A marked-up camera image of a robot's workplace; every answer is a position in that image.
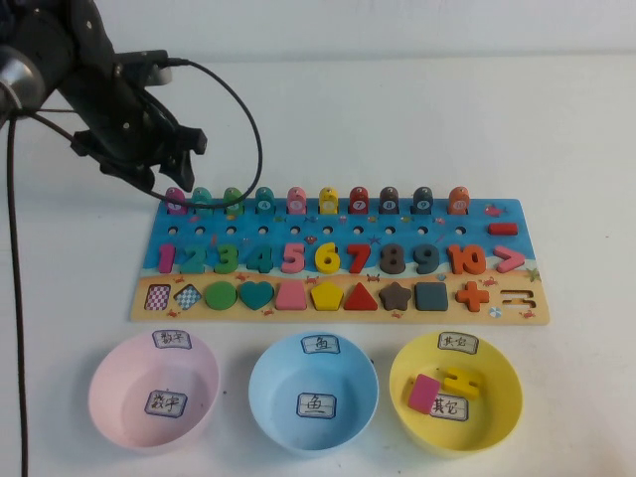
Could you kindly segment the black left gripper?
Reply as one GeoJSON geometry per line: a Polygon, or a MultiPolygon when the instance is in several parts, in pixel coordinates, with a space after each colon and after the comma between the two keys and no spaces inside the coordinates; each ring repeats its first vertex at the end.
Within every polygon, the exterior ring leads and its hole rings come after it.
{"type": "Polygon", "coordinates": [[[148,168],[158,166],[181,189],[193,190],[191,154],[206,151],[207,136],[179,123],[147,90],[170,80],[166,59],[118,59],[106,73],[78,67],[63,80],[61,94],[88,127],[78,143],[114,164],[101,165],[102,174],[149,193],[155,175],[148,168]]]}

